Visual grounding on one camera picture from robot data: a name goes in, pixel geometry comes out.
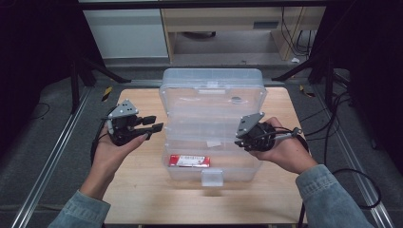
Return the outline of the clear plastic storage box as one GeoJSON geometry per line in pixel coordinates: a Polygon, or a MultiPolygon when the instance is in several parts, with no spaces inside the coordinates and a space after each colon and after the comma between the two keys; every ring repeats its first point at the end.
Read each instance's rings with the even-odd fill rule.
{"type": "Polygon", "coordinates": [[[259,113],[266,98],[253,68],[169,68],[160,98],[167,116],[163,165],[175,181],[222,186],[251,181],[261,162],[235,144],[240,118],[259,113]],[[205,156],[205,168],[169,166],[171,155],[205,156]]]}

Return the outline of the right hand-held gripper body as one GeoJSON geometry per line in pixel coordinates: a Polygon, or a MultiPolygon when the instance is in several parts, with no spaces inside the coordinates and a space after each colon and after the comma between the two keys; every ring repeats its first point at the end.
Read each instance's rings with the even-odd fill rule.
{"type": "Polygon", "coordinates": [[[248,142],[253,146],[252,150],[245,151],[264,152],[274,147],[276,130],[272,125],[260,121],[264,115],[264,112],[259,112],[240,118],[236,132],[237,141],[248,142]]]}

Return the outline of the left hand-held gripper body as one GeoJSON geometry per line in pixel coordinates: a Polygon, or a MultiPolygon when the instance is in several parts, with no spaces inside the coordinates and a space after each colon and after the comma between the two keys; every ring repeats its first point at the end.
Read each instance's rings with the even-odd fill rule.
{"type": "Polygon", "coordinates": [[[107,133],[115,145],[122,146],[142,135],[141,130],[135,128],[140,121],[138,113],[138,108],[125,99],[107,114],[107,133]]]}

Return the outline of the red and white medicine box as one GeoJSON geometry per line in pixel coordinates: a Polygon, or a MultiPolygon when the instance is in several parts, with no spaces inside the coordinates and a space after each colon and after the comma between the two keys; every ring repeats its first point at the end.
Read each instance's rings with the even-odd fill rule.
{"type": "Polygon", "coordinates": [[[210,166],[210,158],[205,156],[171,155],[169,166],[205,168],[210,166]]]}

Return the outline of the white cabinet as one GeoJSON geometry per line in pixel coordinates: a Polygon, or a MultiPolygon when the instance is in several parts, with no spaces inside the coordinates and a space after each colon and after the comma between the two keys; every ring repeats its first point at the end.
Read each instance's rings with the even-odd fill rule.
{"type": "Polygon", "coordinates": [[[158,9],[85,10],[84,15],[104,59],[168,56],[158,9]]]}

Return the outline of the person's right hand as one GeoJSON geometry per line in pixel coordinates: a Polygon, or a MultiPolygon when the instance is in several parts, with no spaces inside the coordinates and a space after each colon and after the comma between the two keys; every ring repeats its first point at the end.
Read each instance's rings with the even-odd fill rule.
{"type": "Polygon", "coordinates": [[[296,138],[276,141],[271,150],[251,151],[250,154],[260,161],[273,162],[295,174],[301,174],[317,165],[317,162],[296,138]]]}

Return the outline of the black stand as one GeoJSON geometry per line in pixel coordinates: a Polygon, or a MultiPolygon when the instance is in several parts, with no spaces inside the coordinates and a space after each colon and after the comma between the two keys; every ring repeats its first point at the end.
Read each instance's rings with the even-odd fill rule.
{"type": "Polygon", "coordinates": [[[322,79],[325,80],[324,101],[331,112],[334,113],[335,104],[333,99],[333,82],[335,68],[334,61],[330,56],[317,54],[314,57],[310,57],[304,63],[299,64],[298,66],[292,68],[291,70],[276,78],[273,78],[273,81],[284,82],[306,68],[311,69],[308,77],[308,81],[310,84],[318,84],[321,82],[322,79]]]}
{"type": "Polygon", "coordinates": [[[96,83],[95,76],[92,74],[93,70],[96,70],[106,77],[112,79],[119,84],[130,83],[130,80],[122,78],[112,71],[108,70],[105,66],[101,66],[87,58],[80,55],[69,54],[70,60],[70,85],[71,85],[71,97],[72,107],[71,114],[74,114],[80,106],[80,92],[79,92],[79,80],[82,80],[85,86],[94,86],[96,83]]]}

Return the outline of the yellow tape strip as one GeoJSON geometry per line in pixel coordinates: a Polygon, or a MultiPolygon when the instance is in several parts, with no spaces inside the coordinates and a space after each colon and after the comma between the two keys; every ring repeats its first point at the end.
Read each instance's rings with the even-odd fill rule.
{"type": "Polygon", "coordinates": [[[105,92],[104,92],[104,95],[103,95],[103,97],[102,97],[102,100],[101,100],[102,102],[107,101],[107,99],[108,99],[108,97],[109,97],[109,95],[110,95],[112,89],[113,89],[112,86],[109,86],[109,87],[106,88],[106,90],[105,90],[105,92]]]}
{"type": "Polygon", "coordinates": [[[312,91],[308,91],[304,85],[299,85],[299,91],[301,94],[309,97],[309,98],[315,98],[316,94],[312,91]]]}

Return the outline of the metal floor rail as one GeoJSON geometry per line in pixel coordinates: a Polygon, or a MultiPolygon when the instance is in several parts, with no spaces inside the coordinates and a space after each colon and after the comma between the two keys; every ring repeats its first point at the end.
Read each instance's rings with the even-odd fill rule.
{"type": "Polygon", "coordinates": [[[375,178],[376,173],[372,174],[367,170],[358,156],[358,150],[354,148],[355,140],[349,140],[347,126],[355,128],[359,127],[359,123],[348,123],[343,119],[344,102],[348,103],[350,100],[348,93],[342,90],[340,94],[333,95],[335,112],[332,113],[325,104],[324,89],[320,85],[314,85],[313,90],[329,119],[324,134],[323,162],[341,178],[342,184],[353,194],[375,228],[395,228],[382,202],[386,196],[381,191],[380,182],[375,178]]]}
{"type": "Polygon", "coordinates": [[[76,124],[78,123],[83,110],[86,106],[88,96],[93,90],[90,86],[85,86],[83,88],[83,94],[79,98],[79,104],[76,110],[69,115],[67,119],[67,123],[65,124],[62,133],[56,141],[56,144],[53,146],[51,153],[45,162],[36,182],[32,186],[29,195],[26,197],[24,203],[19,208],[16,213],[15,218],[11,224],[10,228],[26,228],[31,216],[33,215],[39,200],[43,196],[43,193],[48,186],[48,182],[67,146],[67,143],[73,133],[76,124]]]}

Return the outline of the person's left hand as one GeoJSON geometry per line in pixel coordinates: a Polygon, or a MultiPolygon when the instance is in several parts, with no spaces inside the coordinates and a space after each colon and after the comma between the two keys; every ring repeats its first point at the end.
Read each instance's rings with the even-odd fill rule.
{"type": "Polygon", "coordinates": [[[93,180],[111,180],[125,158],[148,138],[145,133],[124,145],[118,146],[113,143],[108,134],[99,139],[95,150],[90,176],[93,180]]]}

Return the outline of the light wooden desk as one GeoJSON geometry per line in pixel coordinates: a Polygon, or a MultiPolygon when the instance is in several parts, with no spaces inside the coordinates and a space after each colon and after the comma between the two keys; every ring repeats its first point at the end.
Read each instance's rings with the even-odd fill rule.
{"type": "Polygon", "coordinates": [[[318,30],[325,7],[162,9],[165,34],[177,32],[270,30],[286,61],[304,30],[318,30]]]}

